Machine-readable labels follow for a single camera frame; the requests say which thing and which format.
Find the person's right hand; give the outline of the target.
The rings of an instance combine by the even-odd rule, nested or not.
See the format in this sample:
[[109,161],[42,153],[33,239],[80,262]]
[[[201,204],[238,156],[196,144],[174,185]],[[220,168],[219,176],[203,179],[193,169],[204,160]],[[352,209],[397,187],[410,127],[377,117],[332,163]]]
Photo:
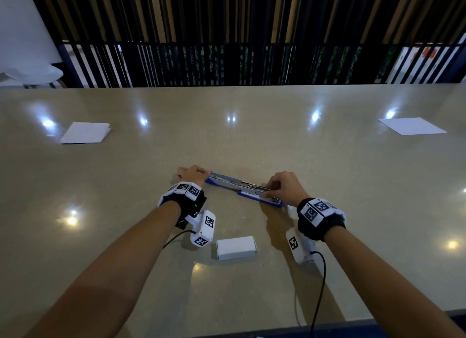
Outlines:
[[272,177],[282,178],[282,189],[281,189],[282,201],[286,205],[298,207],[299,204],[303,200],[310,198],[308,193],[305,191],[305,189],[300,184],[294,172],[290,172],[290,171],[277,172]]

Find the blue stapler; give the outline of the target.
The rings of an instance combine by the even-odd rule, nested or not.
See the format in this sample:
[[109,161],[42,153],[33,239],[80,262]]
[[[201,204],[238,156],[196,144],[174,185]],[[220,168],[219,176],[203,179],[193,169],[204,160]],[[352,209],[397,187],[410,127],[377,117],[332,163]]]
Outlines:
[[252,183],[247,183],[247,182],[244,182],[240,179],[237,179],[231,176],[226,176],[226,175],[218,174],[215,172],[211,172],[206,182],[213,186],[235,190],[238,195],[245,197],[245,198],[259,201],[261,203],[269,204],[269,205],[279,207],[279,208],[283,208],[283,206],[285,205],[284,202],[280,200],[279,198],[263,197],[264,193],[271,190],[270,188],[255,185]]

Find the person's left forearm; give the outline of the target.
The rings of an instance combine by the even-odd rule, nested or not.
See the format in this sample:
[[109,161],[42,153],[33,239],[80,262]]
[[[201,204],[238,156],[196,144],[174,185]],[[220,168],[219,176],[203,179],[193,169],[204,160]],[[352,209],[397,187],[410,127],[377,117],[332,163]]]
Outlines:
[[24,338],[115,338],[180,215],[174,201],[152,210],[104,250]]

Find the person's right forearm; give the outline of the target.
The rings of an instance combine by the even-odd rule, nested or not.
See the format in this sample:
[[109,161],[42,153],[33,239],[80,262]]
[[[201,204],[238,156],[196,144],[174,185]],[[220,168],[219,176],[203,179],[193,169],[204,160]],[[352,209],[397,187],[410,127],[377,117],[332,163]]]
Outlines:
[[389,337],[466,338],[445,312],[347,229],[329,229],[324,241]]

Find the small white box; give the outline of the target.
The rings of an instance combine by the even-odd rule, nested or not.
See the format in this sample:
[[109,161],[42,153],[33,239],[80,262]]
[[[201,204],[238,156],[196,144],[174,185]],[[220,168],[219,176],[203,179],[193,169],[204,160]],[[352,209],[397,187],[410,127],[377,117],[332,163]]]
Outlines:
[[258,251],[253,236],[218,240],[216,249],[219,261],[253,257]]

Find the white paper stack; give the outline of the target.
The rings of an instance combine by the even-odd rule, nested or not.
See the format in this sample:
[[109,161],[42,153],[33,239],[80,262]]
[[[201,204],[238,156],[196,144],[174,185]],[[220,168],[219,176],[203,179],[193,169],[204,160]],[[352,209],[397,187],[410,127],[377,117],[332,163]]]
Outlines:
[[110,132],[109,123],[73,122],[60,140],[61,144],[101,143]]

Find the black slatted screen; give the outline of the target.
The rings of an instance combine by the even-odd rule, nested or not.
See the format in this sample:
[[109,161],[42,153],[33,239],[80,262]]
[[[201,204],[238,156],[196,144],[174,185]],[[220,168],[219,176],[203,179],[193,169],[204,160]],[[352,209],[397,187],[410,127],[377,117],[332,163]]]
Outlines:
[[466,0],[33,1],[65,88],[377,84],[390,45],[466,31]]

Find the white paper sheet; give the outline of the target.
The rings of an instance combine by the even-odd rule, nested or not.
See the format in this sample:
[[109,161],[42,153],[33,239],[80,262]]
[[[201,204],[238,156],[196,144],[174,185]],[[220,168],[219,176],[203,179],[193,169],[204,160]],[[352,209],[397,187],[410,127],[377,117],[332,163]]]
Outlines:
[[421,117],[379,119],[379,122],[399,135],[431,135],[447,133],[447,131],[440,129]]

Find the white board with red print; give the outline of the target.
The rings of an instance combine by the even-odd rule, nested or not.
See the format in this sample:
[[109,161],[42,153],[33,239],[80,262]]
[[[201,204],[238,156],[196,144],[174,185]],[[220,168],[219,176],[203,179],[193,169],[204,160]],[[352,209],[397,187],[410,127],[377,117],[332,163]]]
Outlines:
[[466,83],[466,31],[451,44],[390,45],[375,82]]

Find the white covered furniture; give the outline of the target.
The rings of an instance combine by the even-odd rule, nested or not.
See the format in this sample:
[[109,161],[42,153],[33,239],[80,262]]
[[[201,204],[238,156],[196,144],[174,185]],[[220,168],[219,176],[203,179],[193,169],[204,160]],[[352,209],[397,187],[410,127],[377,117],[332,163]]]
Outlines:
[[9,68],[62,63],[33,0],[0,0],[0,88],[19,87]]

